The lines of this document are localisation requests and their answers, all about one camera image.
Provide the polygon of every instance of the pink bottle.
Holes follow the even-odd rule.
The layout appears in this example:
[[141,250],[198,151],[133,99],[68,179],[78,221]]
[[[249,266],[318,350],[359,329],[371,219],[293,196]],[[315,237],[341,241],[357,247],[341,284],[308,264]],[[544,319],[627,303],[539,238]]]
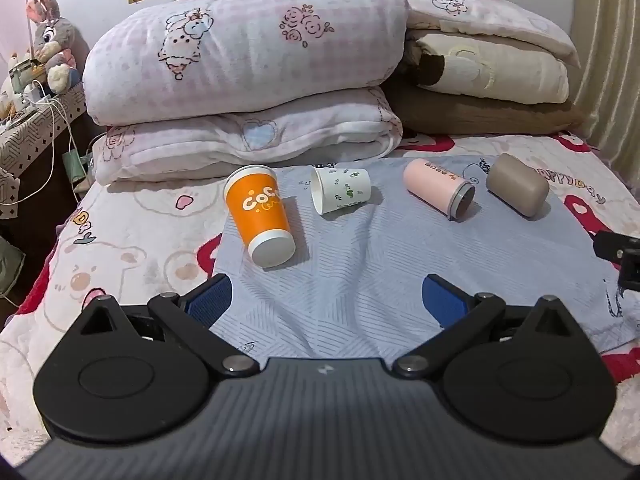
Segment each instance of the pink bottle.
[[449,220],[460,218],[476,193],[476,188],[469,181],[424,158],[414,158],[406,166],[404,185],[411,193],[442,211]]

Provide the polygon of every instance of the plush rabbit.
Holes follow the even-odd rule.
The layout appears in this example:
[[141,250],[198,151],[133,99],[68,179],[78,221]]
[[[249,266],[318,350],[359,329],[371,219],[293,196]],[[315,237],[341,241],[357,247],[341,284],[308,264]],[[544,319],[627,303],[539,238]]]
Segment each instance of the plush rabbit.
[[38,24],[34,37],[34,56],[44,64],[47,83],[55,94],[69,90],[80,81],[71,45],[76,30],[69,20],[60,17],[56,0],[29,0],[27,17]]

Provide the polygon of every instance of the ribbed gray surface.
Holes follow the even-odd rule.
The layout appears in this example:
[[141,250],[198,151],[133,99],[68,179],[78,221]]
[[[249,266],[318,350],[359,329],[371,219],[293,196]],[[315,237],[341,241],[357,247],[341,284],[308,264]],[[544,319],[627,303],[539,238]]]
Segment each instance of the ribbed gray surface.
[[258,376],[222,383],[195,420],[167,436],[103,450],[54,440],[20,472],[28,480],[620,480],[627,471],[595,439],[553,449],[486,439],[454,420],[427,383],[395,379],[378,360],[272,359]]
[[296,254],[282,266],[257,267],[229,217],[216,270],[228,274],[233,298],[211,330],[238,348],[252,343],[250,355],[261,364],[269,357],[382,357],[390,364],[440,331],[422,302],[422,282],[433,272],[507,304],[534,305],[553,294],[601,352],[640,335],[638,298],[619,297],[622,315],[611,315],[618,272],[595,256],[556,195],[529,220],[487,191],[479,156],[430,160],[477,179],[460,222],[405,189],[406,158],[337,164],[336,175],[363,166],[375,189],[369,203],[323,217],[311,201],[312,168],[277,170]]

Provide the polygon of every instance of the cup with green leaf print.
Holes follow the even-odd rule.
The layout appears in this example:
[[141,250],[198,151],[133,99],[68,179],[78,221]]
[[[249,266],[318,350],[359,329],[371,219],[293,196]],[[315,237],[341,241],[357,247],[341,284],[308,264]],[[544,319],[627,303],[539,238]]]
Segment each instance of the cup with green leaf print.
[[311,199],[318,214],[336,211],[371,198],[371,180],[366,170],[313,168]]

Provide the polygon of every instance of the geometric pattern tablecloth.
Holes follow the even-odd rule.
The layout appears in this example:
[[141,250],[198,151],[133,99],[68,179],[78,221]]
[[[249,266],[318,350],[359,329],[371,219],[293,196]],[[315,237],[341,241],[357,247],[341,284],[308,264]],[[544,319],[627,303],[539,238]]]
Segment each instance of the geometric pattern tablecloth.
[[[69,122],[86,111],[82,83],[54,99],[62,104]],[[0,204],[18,200],[20,174],[51,144],[52,138],[65,129],[65,120],[56,111],[53,135],[51,108],[41,107],[27,121],[0,134]],[[0,220],[17,216],[18,205],[0,205]]]

